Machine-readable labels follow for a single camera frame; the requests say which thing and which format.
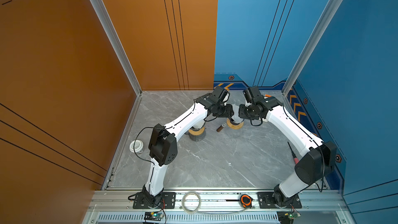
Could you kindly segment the grey glass carafe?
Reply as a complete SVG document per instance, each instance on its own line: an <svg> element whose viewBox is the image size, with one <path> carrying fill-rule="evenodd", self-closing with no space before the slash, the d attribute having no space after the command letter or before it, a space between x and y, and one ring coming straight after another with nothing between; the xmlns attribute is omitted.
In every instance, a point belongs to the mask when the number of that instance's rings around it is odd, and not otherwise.
<svg viewBox="0 0 398 224"><path fill-rule="evenodd" d="M198 142L203 140L206 137L206 131L202 132L201 134L192 134L191 132L187 132L190 140Z"/></svg>

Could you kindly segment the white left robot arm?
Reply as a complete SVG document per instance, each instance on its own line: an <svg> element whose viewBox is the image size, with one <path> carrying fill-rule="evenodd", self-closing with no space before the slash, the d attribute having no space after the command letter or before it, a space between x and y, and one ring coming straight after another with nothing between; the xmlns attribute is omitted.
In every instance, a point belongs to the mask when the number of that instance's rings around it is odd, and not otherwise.
<svg viewBox="0 0 398 224"><path fill-rule="evenodd" d="M177 143L181 137L194 125L205 122L208 115L216 118L230 118L234 115L233 106L219 101L211 101L204 97L194 101L194 104L172 122L151 127L152 134L148 145L151 159L148 179L141 192L137 195L144 198L149 207L158 207L162 202L164 178L167 167L178 154Z"/></svg>

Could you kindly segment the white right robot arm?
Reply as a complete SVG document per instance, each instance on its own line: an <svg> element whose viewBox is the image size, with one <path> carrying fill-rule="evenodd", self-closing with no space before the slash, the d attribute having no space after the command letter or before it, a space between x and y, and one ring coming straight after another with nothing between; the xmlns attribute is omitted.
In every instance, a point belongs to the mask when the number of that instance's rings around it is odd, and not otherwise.
<svg viewBox="0 0 398 224"><path fill-rule="evenodd" d="M266 120L273 124L301 156L294 172L274 188L273 199L279 208L290 205L299 192L335 170L336 145L312 134L276 98L268 97L251 104L241 104L238 115L242 119Z"/></svg>

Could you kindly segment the orange black tape measure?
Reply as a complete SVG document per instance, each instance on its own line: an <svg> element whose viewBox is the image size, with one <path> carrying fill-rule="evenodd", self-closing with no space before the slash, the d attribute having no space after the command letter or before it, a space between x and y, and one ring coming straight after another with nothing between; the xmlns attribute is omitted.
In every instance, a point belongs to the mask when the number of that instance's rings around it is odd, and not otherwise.
<svg viewBox="0 0 398 224"><path fill-rule="evenodd" d="M239 204L242 208L252 208L253 198L249 195L241 195L239 199Z"/></svg>

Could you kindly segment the clear coiled tube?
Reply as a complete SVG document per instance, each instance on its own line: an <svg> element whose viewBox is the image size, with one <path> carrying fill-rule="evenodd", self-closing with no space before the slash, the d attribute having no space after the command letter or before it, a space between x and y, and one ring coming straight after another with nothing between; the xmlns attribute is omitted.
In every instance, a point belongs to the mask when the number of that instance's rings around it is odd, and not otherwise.
<svg viewBox="0 0 398 224"><path fill-rule="evenodd" d="M189 191L187 192L181 200L180 208L190 215L194 215L199 212L202 205L202 199L198 192Z"/></svg>

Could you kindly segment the green circuit board right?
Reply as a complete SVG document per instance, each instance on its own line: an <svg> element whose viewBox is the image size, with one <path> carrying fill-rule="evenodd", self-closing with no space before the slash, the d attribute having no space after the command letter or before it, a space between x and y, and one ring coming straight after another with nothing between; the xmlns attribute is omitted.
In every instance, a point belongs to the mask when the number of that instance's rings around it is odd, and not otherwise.
<svg viewBox="0 0 398 224"><path fill-rule="evenodd" d="M281 224L294 224L297 218L300 218L300 214L288 213L288 212L277 212L278 220Z"/></svg>

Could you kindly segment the green circuit board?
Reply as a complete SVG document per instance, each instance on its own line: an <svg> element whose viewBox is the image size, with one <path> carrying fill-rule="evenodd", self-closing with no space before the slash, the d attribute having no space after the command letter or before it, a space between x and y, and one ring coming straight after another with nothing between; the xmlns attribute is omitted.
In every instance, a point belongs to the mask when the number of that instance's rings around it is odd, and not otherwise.
<svg viewBox="0 0 398 224"><path fill-rule="evenodd" d="M145 212L144 214L145 223L161 222L164 218L165 215L161 212Z"/></svg>
<svg viewBox="0 0 398 224"><path fill-rule="evenodd" d="M281 224L294 224L297 218L300 218L300 214L288 213L288 212L277 212L278 220Z"/></svg>

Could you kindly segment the green circuit board left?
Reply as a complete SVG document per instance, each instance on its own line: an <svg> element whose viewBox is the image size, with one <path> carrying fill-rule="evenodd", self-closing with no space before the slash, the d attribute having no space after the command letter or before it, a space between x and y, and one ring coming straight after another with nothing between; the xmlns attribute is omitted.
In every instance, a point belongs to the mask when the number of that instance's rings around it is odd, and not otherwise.
<svg viewBox="0 0 398 224"><path fill-rule="evenodd" d="M164 218L165 215L161 212L145 212L144 214L145 223L161 222Z"/></svg>

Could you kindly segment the red handled screwdriver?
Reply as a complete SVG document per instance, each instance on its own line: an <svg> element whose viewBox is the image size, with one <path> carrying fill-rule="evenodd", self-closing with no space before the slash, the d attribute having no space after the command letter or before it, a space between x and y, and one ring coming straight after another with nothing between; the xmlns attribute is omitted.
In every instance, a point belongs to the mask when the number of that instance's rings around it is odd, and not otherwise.
<svg viewBox="0 0 398 224"><path fill-rule="evenodd" d="M291 150L291 154L292 154L294 163L295 163L295 164L298 164L298 162L299 162L298 157L296 156L296 154L295 154L295 152L293 151L293 149L292 149L292 147L291 147L291 144L290 144L289 142L288 142L288 145L289 145L289 148L290 148L290 150Z"/></svg>

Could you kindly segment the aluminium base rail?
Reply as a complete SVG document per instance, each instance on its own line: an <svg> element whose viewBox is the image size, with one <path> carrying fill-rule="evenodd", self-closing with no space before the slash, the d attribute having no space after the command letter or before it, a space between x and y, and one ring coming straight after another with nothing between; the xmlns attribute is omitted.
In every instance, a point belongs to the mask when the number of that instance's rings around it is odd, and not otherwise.
<svg viewBox="0 0 398 224"><path fill-rule="evenodd" d="M186 214L182 197L189 191L200 194L198 213ZM290 205L272 203L272 192L260 188L171 188L163 193L158 207L151 208L138 196L138 188L97 191L89 204L84 224L280 224L277 212L300 214L294 224L354 224L343 197L336 190L305 190ZM253 198L252 208L242 208L241 195ZM145 223L145 212L161 212L161 222Z"/></svg>

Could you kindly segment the aluminium corner post right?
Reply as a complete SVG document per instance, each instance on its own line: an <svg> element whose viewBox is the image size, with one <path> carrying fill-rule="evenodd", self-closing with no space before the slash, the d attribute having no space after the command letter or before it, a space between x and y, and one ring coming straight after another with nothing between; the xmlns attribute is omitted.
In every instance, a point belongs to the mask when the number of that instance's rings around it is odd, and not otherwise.
<svg viewBox="0 0 398 224"><path fill-rule="evenodd" d="M307 40L302 52L300 53L288 79L282 89L283 96L287 96L292 89L294 83L298 79L301 71L305 67L307 61L311 57L313 51L322 38L325 30L329 26L331 20L339 9L343 0L328 0L321 16L319 17L309 39Z"/></svg>

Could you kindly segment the aluminium corner post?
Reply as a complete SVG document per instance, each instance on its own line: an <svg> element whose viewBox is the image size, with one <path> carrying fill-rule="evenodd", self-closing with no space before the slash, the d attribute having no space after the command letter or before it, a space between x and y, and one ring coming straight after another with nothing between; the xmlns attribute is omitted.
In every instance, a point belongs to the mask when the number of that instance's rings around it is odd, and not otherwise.
<svg viewBox="0 0 398 224"><path fill-rule="evenodd" d="M137 80L137 77L133 71L131 63L127 57L125 49L122 45L122 42L118 36L118 33L114 27L114 24L111 20L111 17L106 9L106 6L103 0L90 0L90 3L108 37L109 42L111 43L115 54L137 96L142 95L141 86Z"/></svg>
<svg viewBox="0 0 398 224"><path fill-rule="evenodd" d="M294 83L298 79L301 71L305 67L307 61L311 57L313 51L322 38L325 30L329 26L331 20L339 9L343 0L328 0L321 16L319 17L309 39L307 40L302 52L300 53L288 79L282 89L283 96L287 96L292 89Z"/></svg>

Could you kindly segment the aluminium corner post left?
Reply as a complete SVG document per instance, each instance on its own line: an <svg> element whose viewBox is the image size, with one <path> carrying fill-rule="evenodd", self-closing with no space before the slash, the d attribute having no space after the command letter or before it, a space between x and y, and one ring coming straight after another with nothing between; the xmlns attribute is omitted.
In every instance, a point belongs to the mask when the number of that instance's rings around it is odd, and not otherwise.
<svg viewBox="0 0 398 224"><path fill-rule="evenodd" d="M137 96L142 95L141 86L137 80L137 77L133 71L131 63L127 57L125 49L122 45L122 42L118 36L118 33L114 27L114 24L111 20L111 17L106 9L106 6L103 0L90 0L90 3L108 37L109 42L111 43L115 54Z"/></svg>

